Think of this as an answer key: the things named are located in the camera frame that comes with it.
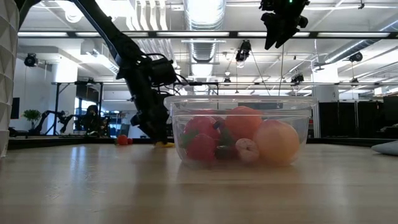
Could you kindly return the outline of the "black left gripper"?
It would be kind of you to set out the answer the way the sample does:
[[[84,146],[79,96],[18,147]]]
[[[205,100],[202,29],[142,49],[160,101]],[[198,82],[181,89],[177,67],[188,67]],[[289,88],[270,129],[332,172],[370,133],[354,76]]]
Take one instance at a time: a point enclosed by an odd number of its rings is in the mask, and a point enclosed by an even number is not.
[[[167,142],[168,110],[161,103],[161,94],[152,89],[161,74],[167,70],[168,62],[149,62],[136,65],[122,62],[117,79],[123,78],[134,100],[138,112],[131,118],[131,124],[155,142]]]

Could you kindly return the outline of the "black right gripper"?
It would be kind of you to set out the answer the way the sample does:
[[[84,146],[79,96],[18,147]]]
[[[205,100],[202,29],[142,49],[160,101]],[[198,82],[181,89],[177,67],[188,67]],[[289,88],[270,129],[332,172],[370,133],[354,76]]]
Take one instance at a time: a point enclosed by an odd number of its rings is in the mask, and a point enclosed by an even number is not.
[[[262,0],[260,10],[265,11],[261,17],[267,28],[264,48],[269,50],[274,44],[281,47],[300,28],[306,28],[308,19],[301,15],[309,0]]]

